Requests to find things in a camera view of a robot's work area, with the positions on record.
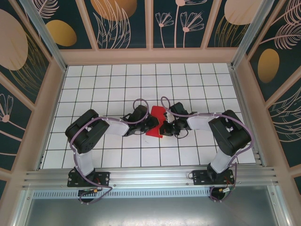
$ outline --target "enclosure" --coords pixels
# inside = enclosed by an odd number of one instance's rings
[[[300,225],[300,17],[300,0],[2,1],[1,224]],[[106,134],[93,165],[113,190],[81,205],[67,127],[162,96],[189,113],[231,109],[252,131],[232,197],[212,202],[190,178],[216,156],[211,131]]]

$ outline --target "line-drawn flower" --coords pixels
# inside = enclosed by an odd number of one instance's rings
[[[185,5],[199,5],[206,3],[207,0],[175,0],[177,4],[177,12],[175,14],[175,26],[174,26],[174,47],[177,48],[177,22],[178,22],[178,14],[179,14],[179,7]]]
[[[24,128],[14,124],[13,122],[11,122],[9,119],[10,119],[10,114],[11,114],[11,110],[13,108],[13,103],[14,103],[14,98],[11,97],[10,95],[8,95],[7,99],[5,99],[5,96],[4,94],[0,94],[0,122],[3,122],[3,123],[6,123],[6,122],[9,122],[10,124],[18,127],[19,129],[22,129],[22,130],[25,130]],[[18,141],[22,141],[22,139],[18,138],[18,137],[15,137],[11,134],[8,134],[4,131],[1,131],[0,130],[0,133],[7,136],[7,137],[10,137],[12,139],[15,139],[15,140],[18,140]]]
[[[204,24],[202,24],[203,18],[202,13],[190,13],[187,17],[187,12],[181,13],[181,24],[184,31],[183,38],[183,48],[185,48],[185,35],[187,32],[194,32],[204,29]]]
[[[156,16],[158,25],[160,27],[162,45],[163,45],[163,48],[165,48],[164,41],[163,41],[163,35],[162,35],[162,27],[167,27],[167,26],[173,25],[174,21],[172,20],[170,13],[162,13],[162,15],[160,13],[156,13],[155,16]]]

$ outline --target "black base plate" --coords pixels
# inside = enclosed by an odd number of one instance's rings
[[[95,187],[83,178],[79,177],[77,172],[70,172],[68,174],[67,187]],[[96,172],[94,174],[93,182],[100,185],[108,186],[110,181],[110,172]]]
[[[227,181],[224,177],[234,184],[233,171],[230,169],[225,170],[223,174],[214,182],[212,182],[207,175],[207,170],[194,170],[191,173],[194,185],[226,185]]]

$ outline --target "white grid floor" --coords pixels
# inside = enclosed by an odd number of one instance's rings
[[[64,132],[88,109],[99,115],[122,117],[132,113],[135,99],[161,105],[181,102],[188,111],[221,113],[233,110],[243,121],[226,64],[147,64],[69,66],[42,169],[73,168],[72,150]],[[105,135],[96,145],[96,168],[207,165],[217,151],[210,131],[190,131],[184,139],[146,135]],[[255,163],[252,150],[238,163]]]

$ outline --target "red object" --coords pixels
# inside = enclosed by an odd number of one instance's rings
[[[161,106],[153,106],[151,108],[151,113],[150,114],[152,116],[156,117],[159,120],[160,124],[158,126],[156,126],[155,128],[147,131],[146,132],[147,136],[163,138],[163,136],[160,135],[160,133],[159,133],[159,129],[163,125],[163,122],[166,120],[166,118],[164,116],[165,112],[166,111],[165,111],[164,107],[161,107]]]

